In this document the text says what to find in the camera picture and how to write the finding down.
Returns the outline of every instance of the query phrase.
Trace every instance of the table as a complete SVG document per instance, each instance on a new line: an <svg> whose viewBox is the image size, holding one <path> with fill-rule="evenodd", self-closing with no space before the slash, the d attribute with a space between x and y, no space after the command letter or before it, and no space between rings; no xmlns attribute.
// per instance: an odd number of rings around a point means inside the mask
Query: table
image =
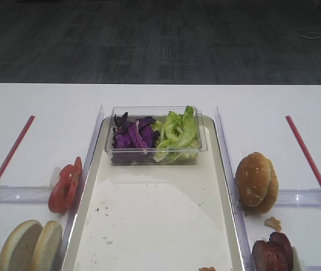
<svg viewBox="0 0 321 271"><path fill-rule="evenodd" d="M0 184L46 185L54 165L85 158L101 104L105 116L114 106L192 104L213 119L218 107L234 167L259 150L274 162L280 188L319 187L284 116L292 116L321 172L321 86L256 85L0 84L0 165L36 116Z"/></svg>

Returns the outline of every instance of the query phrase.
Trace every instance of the hamburger bun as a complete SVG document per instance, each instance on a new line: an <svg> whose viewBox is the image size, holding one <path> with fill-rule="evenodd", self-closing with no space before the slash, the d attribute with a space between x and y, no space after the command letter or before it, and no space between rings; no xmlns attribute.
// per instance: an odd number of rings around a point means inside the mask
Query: hamburger bun
<svg viewBox="0 0 321 271"><path fill-rule="evenodd" d="M279 182L272 162L260 152L241 160L236 170L240 202L248 211L267 213L277 200Z"/></svg>
<svg viewBox="0 0 321 271"><path fill-rule="evenodd" d="M61 243L63 228L55 220L44 226L34 249L30 271L50 271Z"/></svg>
<svg viewBox="0 0 321 271"><path fill-rule="evenodd" d="M0 271L29 271L42 225L28 220L17 226L8 236L0 253Z"/></svg>

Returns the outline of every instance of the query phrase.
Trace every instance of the wire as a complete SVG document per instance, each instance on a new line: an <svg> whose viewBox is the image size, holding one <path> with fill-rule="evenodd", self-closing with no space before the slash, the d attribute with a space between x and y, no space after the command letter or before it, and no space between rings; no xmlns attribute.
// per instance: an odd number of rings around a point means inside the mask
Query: wire
<svg viewBox="0 0 321 271"><path fill-rule="evenodd" d="M298 28L296 29L296 31L297 31L297 35L301 38L307 38L309 40L318 40L321 38L320 28Z"/></svg>

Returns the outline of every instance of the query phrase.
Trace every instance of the red stick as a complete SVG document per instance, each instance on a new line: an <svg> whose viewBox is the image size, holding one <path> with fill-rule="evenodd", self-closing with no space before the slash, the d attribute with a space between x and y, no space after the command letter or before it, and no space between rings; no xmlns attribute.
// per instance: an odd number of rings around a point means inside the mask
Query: red stick
<svg viewBox="0 0 321 271"><path fill-rule="evenodd" d="M299 132L295 126L295 123L292 121L291 117L286 116L286 120L289 123L290 128L291 128L292 132L294 133L296 140L297 140L298 144L300 145L300 148L302 149L302 152L305 155L306 160L309 162L309 165L310 165L311 169L313 170L314 175L315 175L316 179L318 180L319 185L321 187L321 174L319 172L318 167L316 166L313 158L311 157L311 154L309 153L305 143L303 142L301 135L299 134Z"/></svg>
<svg viewBox="0 0 321 271"><path fill-rule="evenodd" d="M19 134L18 138L16 139L14 145L12 146L10 152L7 154L5 160L3 161L1 167L0 167L0 178L3 175L5 169L7 168L7 165L9 164L11 158L13 157L15 151L18 149L21 141L23 140L23 138L25 137L27 131L29 130L32 122L34 121L35 116L30 116L27 123L25 124L23 130L21 131L21 133Z"/></svg>

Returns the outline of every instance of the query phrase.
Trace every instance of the plastic container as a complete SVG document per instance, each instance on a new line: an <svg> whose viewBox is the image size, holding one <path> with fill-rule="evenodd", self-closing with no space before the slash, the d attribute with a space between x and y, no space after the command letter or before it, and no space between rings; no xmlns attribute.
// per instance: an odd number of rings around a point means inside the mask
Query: plastic container
<svg viewBox="0 0 321 271"><path fill-rule="evenodd" d="M115 116L122 116L127 112L127 120L129 121L152 116L154 119L164 123L170 111L183 114L185 109L185 106L114 107L105 144L105 151L108 154L110 163L112 165L196 164L199 152L207 150L207 142L201 117L202 113L195 107L193 107L193 117L198 127L196 134L197 146L186 148L114 148ZM165 154L166 158L156 162L154 157L159 154Z"/></svg>

